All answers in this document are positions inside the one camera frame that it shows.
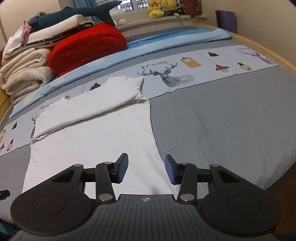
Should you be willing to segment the white t-shirt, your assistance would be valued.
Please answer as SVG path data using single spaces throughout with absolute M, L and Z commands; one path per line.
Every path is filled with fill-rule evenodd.
M 151 124 L 151 105 L 143 96 L 142 77 L 111 77 L 100 87 L 50 104 L 36 119 L 23 190 L 27 191 L 66 168 L 94 168 L 128 155 L 121 194 L 172 194 Z

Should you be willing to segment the white folded clothes stack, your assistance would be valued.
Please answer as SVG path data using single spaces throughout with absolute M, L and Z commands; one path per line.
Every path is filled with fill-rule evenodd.
M 51 27 L 44 28 L 34 33 L 29 33 L 29 29 L 32 30 L 33 27 L 29 28 L 29 24 L 24 21 L 23 25 L 8 40 L 3 51 L 2 65 L 7 63 L 8 59 L 12 57 L 13 52 L 15 52 L 19 47 L 43 40 L 50 42 L 51 38 L 60 36 L 61 34 L 72 30 L 75 27 L 79 27 L 82 24 L 90 24 L 93 26 L 95 22 L 93 22 L 90 17 L 73 15 L 66 20 L 52 25 Z

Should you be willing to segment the grey printed bed cover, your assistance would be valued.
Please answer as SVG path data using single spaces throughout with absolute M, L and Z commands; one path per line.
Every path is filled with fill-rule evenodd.
M 231 40 L 175 47 L 130 59 L 62 86 L 1 132 L 1 220 L 23 192 L 37 117 L 52 103 L 111 78 L 142 77 L 163 160 L 219 164 L 266 189 L 295 163 L 295 77 Z

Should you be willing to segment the light blue blanket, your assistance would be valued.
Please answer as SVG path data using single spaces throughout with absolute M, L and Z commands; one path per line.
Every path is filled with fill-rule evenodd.
M 56 78 L 40 89 L 37 89 L 24 100 L 17 103 L 14 106 L 13 111 L 9 117 L 14 117 L 27 107 L 31 106 L 41 98 L 45 97 L 51 92 L 54 92 L 62 86 L 77 81 L 93 73 L 97 73 L 106 68 L 112 67 L 116 64 L 166 49 L 172 49 L 175 47 L 191 44 L 226 40 L 229 38 L 231 38 L 231 35 L 220 28 L 217 28 L 216 30 L 204 30 L 195 28 L 190 30 L 170 31 L 151 37 L 134 40 L 128 43 L 125 50 L 107 55 L 100 59 L 96 59 L 92 62 L 84 64 L 62 75 L 61 77 Z

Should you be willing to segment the cream folded blanket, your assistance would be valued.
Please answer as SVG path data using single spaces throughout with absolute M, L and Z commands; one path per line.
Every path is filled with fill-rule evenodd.
M 30 48 L 2 66 L 1 89 L 10 97 L 12 105 L 55 78 L 49 67 L 50 53 L 48 48 Z

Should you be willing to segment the white plush toy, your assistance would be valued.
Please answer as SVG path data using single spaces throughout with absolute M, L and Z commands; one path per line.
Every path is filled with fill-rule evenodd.
M 127 25 L 127 20 L 125 18 L 126 12 L 124 10 L 114 8 L 110 10 L 109 13 L 116 27 Z

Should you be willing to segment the purple box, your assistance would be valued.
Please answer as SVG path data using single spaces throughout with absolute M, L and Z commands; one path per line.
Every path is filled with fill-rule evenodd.
M 237 33 L 236 15 L 233 11 L 215 10 L 217 27 Z

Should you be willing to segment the dark teal shark plush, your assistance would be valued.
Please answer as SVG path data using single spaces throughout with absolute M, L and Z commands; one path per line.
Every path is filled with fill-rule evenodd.
M 82 8 L 70 8 L 65 7 L 64 9 L 42 16 L 34 16 L 27 21 L 31 26 L 31 32 L 36 32 L 41 29 L 51 27 L 58 24 L 74 15 L 82 15 L 84 17 L 97 17 L 100 21 L 109 25 L 115 26 L 110 10 L 120 5 L 122 1 L 110 1 L 108 3 L 101 4 L 96 7 L 82 7 Z

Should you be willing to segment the dark red plush toy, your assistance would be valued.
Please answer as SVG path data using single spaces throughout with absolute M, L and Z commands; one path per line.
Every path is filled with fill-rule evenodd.
M 185 14 L 191 18 L 202 14 L 201 0 L 182 0 L 185 7 Z

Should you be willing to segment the yellow plush toys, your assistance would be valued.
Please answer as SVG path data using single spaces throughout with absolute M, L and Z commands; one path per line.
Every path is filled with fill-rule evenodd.
M 148 0 L 147 11 L 149 12 L 150 19 L 161 18 L 165 13 L 177 10 L 177 2 L 174 0 Z

